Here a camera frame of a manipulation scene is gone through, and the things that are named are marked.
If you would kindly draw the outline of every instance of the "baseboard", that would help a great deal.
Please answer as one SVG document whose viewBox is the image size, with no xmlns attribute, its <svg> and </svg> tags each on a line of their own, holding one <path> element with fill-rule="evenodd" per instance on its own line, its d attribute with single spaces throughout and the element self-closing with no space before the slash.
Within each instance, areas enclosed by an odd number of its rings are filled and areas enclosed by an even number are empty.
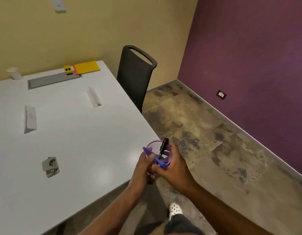
<svg viewBox="0 0 302 235">
<path fill-rule="evenodd" d="M 162 85 L 160 85 L 160 86 L 156 86 L 156 87 L 153 87 L 153 88 L 151 88 L 151 89 L 148 89 L 147 92 L 153 91 L 153 90 L 156 90 L 156 89 L 159 89 L 160 87 L 166 86 L 166 85 L 171 84 L 171 83 L 173 83 L 173 82 L 175 82 L 175 81 L 177 81 L 177 79 L 175 79 L 175 80 L 173 80 L 173 81 L 170 81 L 170 82 L 167 82 L 167 83 L 164 83 L 164 84 L 162 84 Z"/>
<path fill-rule="evenodd" d="M 191 90 L 188 86 L 186 86 L 184 83 L 182 83 L 181 81 L 179 81 L 177 79 L 177 81 L 182 84 L 185 88 L 187 88 L 189 91 L 191 91 L 194 95 L 196 95 L 199 99 L 201 99 L 203 102 L 205 102 L 206 104 L 208 104 L 211 108 L 213 108 L 215 111 L 217 111 L 219 114 L 221 114 L 225 119 L 227 119 L 231 124 L 233 124 L 234 126 L 238 127 L 245 135 L 247 135 L 247 137 L 251 138 L 252 140 L 254 140 L 256 143 L 258 143 L 259 145 L 261 145 L 265 150 L 269 151 L 273 156 L 274 156 L 274 161 L 276 162 L 277 166 L 280 167 L 280 170 L 282 170 L 284 173 L 287 173 L 288 176 L 294 177 L 299 181 L 302 181 L 302 175 L 297 172 L 293 167 L 291 167 L 289 164 L 287 164 L 284 160 L 282 160 L 281 158 L 279 158 L 276 154 L 274 154 L 271 150 L 269 150 L 267 147 L 265 147 L 263 144 L 261 144 L 259 141 L 257 141 L 255 138 L 253 138 L 250 134 L 248 134 L 245 130 L 243 130 L 242 128 L 240 128 L 237 124 L 235 124 L 231 119 L 229 119 L 227 116 L 225 116 L 224 114 L 222 114 L 218 109 L 216 109 L 214 106 L 212 106 L 209 102 L 207 102 L 206 100 L 204 100 L 202 97 L 200 97 L 197 93 L 195 93 L 193 90 Z"/>
</svg>

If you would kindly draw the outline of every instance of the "person's left hand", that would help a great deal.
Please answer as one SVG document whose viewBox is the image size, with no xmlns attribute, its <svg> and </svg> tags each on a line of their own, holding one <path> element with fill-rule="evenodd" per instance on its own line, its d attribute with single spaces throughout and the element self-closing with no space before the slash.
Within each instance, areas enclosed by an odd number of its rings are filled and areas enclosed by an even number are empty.
<svg viewBox="0 0 302 235">
<path fill-rule="evenodd" d="M 129 182 L 128 189 L 131 190 L 138 200 L 141 198 L 148 181 L 154 179 L 154 176 L 148 173 L 148 170 L 154 162 L 154 157 L 155 155 L 151 154 L 146 158 L 146 153 L 142 152 Z"/>
</svg>

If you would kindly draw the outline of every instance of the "forearm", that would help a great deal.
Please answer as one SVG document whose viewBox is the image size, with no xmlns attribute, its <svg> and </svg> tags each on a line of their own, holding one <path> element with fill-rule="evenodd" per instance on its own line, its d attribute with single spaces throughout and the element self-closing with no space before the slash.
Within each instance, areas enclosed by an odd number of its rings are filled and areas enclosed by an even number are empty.
<svg viewBox="0 0 302 235">
<path fill-rule="evenodd" d="M 270 234 L 246 217 L 243 217 L 196 182 L 193 182 L 184 191 L 184 195 L 191 200 L 219 235 Z"/>
<path fill-rule="evenodd" d="M 114 235 L 118 234 L 138 198 L 130 187 L 114 200 L 90 225 L 79 235 Z"/>
</svg>

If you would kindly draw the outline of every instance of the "hand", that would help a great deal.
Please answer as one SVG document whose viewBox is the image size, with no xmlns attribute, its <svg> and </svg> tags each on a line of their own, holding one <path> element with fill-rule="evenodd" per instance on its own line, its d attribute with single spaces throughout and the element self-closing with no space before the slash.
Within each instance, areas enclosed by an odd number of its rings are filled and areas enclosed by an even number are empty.
<svg viewBox="0 0 302 235">
<path fill-rule="evenodd" d="M 154 179 L 154 176 L 148 173 L 148 170 L 151 169 L 151 165 L 154 162 L 154 157 L 155 155 L 151 154 L 146 158 L 146 153 L 142 152 L 129 182 L 128 189 L 134 194 L 137 200 L 141 198 L 148 181 Z"/>
<path fill-rule="evenodd" d="M 163 177 L 174 189 L 185 194 L 187 188 L 195 185 L 196 181 L 192 177 L 185 159 L 180 155 L 175 143 L 169 142 L 172 149 L 172 161 L 167 169 L 158 165 L 152 165 L 151 172 Z"/>
</svg>

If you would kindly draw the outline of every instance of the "mesh cup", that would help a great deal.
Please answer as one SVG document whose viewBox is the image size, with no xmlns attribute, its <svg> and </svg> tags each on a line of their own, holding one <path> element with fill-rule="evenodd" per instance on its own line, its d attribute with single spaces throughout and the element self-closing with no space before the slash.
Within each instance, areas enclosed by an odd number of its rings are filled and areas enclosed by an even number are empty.
<svg viewBox="0 0 302 235">
<path fill-rule="evenodd" d="M 151 143 L 148 144 L 148 146 L 146 148 L 152 147 L 152 152 L 155 155 L 158 155 L 160 153 L 162 142 L 163 142 L 162 140 L 152 141 Z M 168 161 L 167 161 L 166 165 L 169 166 L 169 164 L 172 161 L 172 149 L 168 144 L 167 144 L 163 154 L 168 156 Z"/>
</svg>

